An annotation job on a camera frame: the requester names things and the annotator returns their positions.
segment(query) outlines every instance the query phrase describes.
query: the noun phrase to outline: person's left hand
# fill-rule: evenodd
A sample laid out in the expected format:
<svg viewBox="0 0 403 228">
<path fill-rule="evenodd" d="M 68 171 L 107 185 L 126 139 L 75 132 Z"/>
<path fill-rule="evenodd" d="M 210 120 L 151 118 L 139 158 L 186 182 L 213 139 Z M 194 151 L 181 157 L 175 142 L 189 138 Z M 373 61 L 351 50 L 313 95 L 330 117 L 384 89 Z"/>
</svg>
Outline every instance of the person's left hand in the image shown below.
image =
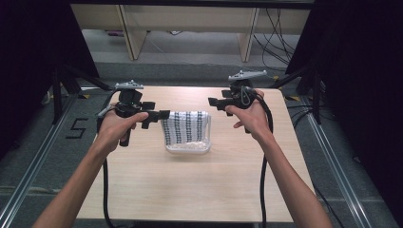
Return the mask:
<svg viewBox="0 0 403 228">
<path fill-rule="evenodd" d="M 148 113 L 139 112 L 131 117 L 122 118 L 116 115 L 114 110 L 110 110 L 104 117 L 98 137 L 94 143 L 100 145 L 104 152 L 110 153 L 116 149 L 119 141 L 126 140 L 126 131 L 128 129 L 136 128 L 136 123 L 145 120 L 147 117 Z"/>
</svg>

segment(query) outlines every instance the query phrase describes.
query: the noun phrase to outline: person's left arm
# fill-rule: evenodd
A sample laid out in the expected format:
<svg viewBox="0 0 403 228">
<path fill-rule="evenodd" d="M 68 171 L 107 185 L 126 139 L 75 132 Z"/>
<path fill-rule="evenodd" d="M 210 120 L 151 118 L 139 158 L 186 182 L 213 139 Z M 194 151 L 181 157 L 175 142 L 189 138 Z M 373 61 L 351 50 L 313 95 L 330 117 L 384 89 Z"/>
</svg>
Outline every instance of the person's left arm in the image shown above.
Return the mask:
<svg viewBox="0 0 403 228">
<path fill-rule="evenodd" d="M 138 113 L 123 119 L 114 111 L 106 114 L 97 139 L 74 171 L 63 189 L 42 212 L 33 227 L 72 227 L 92 183 L 107 155 L 116 149 L 119 140 L 125 140 L 127 129 L 147 118 Z"/>
</svg>

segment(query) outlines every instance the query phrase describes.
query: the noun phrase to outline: gray carpet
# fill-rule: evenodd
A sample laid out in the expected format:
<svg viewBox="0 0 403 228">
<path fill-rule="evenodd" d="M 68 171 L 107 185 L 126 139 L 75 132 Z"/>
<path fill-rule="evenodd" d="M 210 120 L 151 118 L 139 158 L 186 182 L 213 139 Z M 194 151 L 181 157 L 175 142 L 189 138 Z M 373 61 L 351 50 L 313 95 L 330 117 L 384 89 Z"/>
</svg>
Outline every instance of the gray carpet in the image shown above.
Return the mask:
<svg viewBox="0 0 403 228">
<path fill-rule="evenodd" d="M 102 81 L 114 85 L 117 82 L 135 80 L 145 86 L 228 86 L 229 75 L 238 73 L 242 69 L 239 66 L 210 66 L 210 65 L 136 65 L 136 64 L 100 64 L 97 68 Z M 254 70 L 263 70 L 263 67 L 252 67 Z M 281 71 L 268 70 L 269 75 L 278 75 L 283 78 Z M 81 86 L 91 86 L 89 83 L 79 80 Z M 253 80 L 255 87 L 267 87 L 274 82 L 270 77 Z M 281 91 L 284 96 L 295 96 L 295 88 L 298 80 L 285 85 Z M 75 167 L 85 155 L 86 150 L 95 136 L 95 113 L 99 111 L 106 98 L 106 93 L 101 90 L 88 92 L 87 99 L 78 99 L 67 116 L 63 129 L 52 146 L 38 176 L 32 187 L 44 189 L 60 189 L 67 181 Z M 288 106 L 301 105 L 299 101 L 286 101 Z M 289 108 L 290 116 L 301 111 L 301 107 Z M 23 177 L 34 154 L 45 138 L 52 121 L 52 104 L 47 104 L 35 114 L 34 121 L 27 127 L 26 134 L 20 139 L 20 146 L 0 161 L 0 205 L 3 207 L 9 197 L 10 190 L 6 187 L 15 187 Z M 337 153 L 341 165 L 348 174 L 349 180 L 362 201 L 370 221 L 374 227 L 397 227 L 393 217 L 388 211 L 382 198 L 377 193 L 366 175 L 362 166 L 352 157 L 354 151 L 344 138 L 336 118 L 329 108 L 321 108 L 322 127 L 329 141 Z M 71 136 L 79 136 L 79 131 L 71 130 L 74 122 L 76 127 L 85 129 L 80 139 L 68 139 Z M 336 180 L 330 170 L 329 164 L 323 156 L 320 145 L 306 118 L 301 119 L 296 128 L 302 153 L 306 160 L 313 183 L 317 186 L 326 200 L 332 205 L 336 214 L 340 217 L 344 227 L 357 227 L 352 213 L 343 198 Z M 30 191 L 18 211 L 11 227 L 29 227 L 45 208 L 53 195 L 44 191 Z M 330 218 L 335 227 L 341 227 L 334 215 Z M 115 224 L 131 226 L 133 221 L 116 221 Z M 75 227 L 106 227 L 101 219 L 78 219 Z M 251 227 L 251 224 L 217 224 L 217 223 L 172 223 L 172 222 L 138 222 L 136 227 Z M 294 227 L 293 223 L 270 223 L 269 227 Z"/>
</svg>

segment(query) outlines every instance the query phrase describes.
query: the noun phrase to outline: desk panel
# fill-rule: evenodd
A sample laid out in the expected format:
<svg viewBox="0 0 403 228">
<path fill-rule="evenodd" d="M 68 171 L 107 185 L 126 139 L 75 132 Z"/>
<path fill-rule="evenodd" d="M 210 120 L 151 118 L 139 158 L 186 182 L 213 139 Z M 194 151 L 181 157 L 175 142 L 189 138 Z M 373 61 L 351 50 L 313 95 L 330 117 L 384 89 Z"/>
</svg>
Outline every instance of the desk panel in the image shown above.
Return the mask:
<svg viewBox="0 0 403 228">
<path fill-rule="evenodd" d="M 156 110 L 205 110 L 212 116 L 212 147 L 205 155 L 173 155 L 164 148 L 160 123 L 136 129 L 128 147 L 108 157 L 112 219 L 260 222 L 259 179 L 263 153 L 236 117 L 209 106 L 223 88 L 148 86 L 142 101 Z M 313 189 L 297 137 L 276 89 L 263 89 L 274 117 L 275 137 L 296 171 Z M 265 180 L 268 221 L 292 221 L 270 168 Z M 78 215 L 102 219 L 103 174 L 99 173 Z"/>
</svg>

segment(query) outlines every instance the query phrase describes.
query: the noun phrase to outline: forearm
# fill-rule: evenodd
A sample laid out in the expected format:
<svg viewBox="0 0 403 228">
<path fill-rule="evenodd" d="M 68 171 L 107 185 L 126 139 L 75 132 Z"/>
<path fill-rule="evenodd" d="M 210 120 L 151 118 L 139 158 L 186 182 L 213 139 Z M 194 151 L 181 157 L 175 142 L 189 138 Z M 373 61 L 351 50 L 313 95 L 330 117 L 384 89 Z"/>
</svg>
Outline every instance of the forearm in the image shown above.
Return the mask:
<svg viewBox="0 0 403 228">
<path fill-rule="evenodd" d="M 316 195 L 288 162 L 275 139 L 270 136 L 258 142 L 297 227 L 332 227 Z"/>
<path fill-rule="evenodd" d="M 33 227 L 72 227 L 92 183 L 106 158 L 92 145 L 64 188 L 36 220 Z"/>
</svg>

